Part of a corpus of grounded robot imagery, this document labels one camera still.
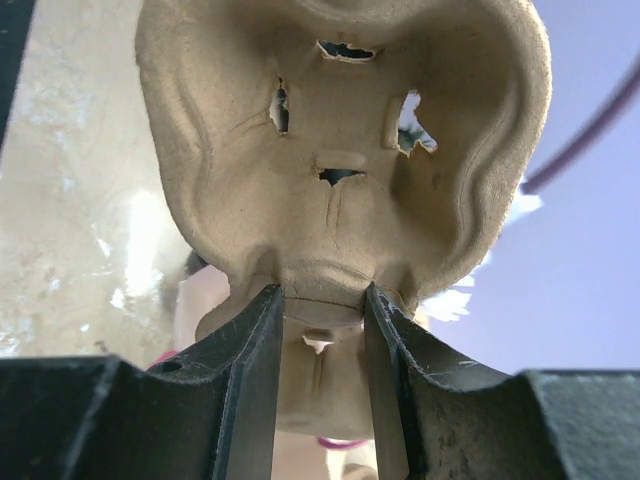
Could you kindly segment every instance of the purple cable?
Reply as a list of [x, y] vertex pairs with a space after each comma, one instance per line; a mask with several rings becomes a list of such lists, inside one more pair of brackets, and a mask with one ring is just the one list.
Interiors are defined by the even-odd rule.
[[633, 97], [640, 90], [640, 55], [631, 67], [626, 81], [605, 106], [582, 129], [582, 131], [569, 142], [552, 160], [540, 170], [529, 176], [527, 183], [522, 186], [525, 195], [538, 193], [551, 180], [556, 178], [583, 153], [597, 138], [599, 138], [611, 126], [613, 121], [620, 116], [622, 111], [629, 106]]
[[318, 444], [327, 450], [350, 450], [352, 448], [361, 447], [368, 442], [368, 440], [354, 440], [353, 442], [336, 443], [324, 437], [318, 437], [316, 440], [318, 441]]

